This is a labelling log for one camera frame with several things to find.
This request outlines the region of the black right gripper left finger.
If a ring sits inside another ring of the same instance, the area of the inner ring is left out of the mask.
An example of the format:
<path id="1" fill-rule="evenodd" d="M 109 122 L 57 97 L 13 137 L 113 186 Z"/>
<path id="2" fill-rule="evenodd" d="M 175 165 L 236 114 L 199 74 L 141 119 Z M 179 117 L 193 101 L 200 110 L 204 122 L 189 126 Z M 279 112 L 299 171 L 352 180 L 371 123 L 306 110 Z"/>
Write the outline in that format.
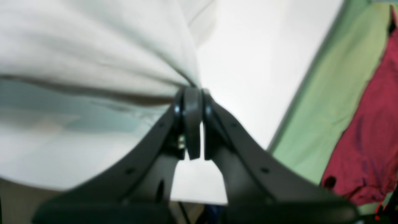
<path id="1" fill-rule="evenodd" d="M 110 168 L 43 203 L 33 224 L 175 224 L 178 161 L 200 157 L 201 91 L 183 88 L 138 145 Z"/>

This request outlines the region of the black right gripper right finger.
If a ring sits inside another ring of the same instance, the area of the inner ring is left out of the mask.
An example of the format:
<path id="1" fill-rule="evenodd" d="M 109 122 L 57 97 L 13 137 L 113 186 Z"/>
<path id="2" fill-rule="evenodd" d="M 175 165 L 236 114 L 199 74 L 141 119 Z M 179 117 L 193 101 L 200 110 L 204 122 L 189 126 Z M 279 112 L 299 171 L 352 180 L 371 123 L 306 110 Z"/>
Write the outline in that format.
<path id="1" fill-rule="evenodd" d="M 278 162 L 203 89 L 205 159 L 223 175 L 222 224 L 360 224 L 356 206 Z"/>

